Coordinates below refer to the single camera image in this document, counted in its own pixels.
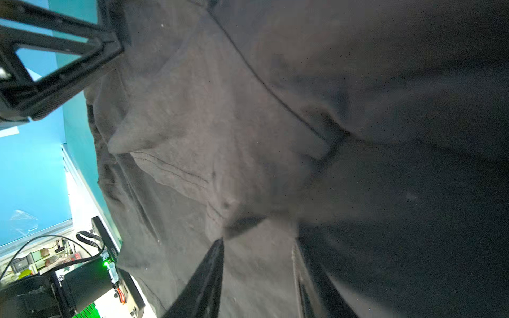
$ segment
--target crumpled fabric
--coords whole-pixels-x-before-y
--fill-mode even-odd
[[[505,8],[119,3],[87,100],[120,266],[162,315],[225,236],[221,315],[296,315],[300,235],[360,317],[507,314]]]

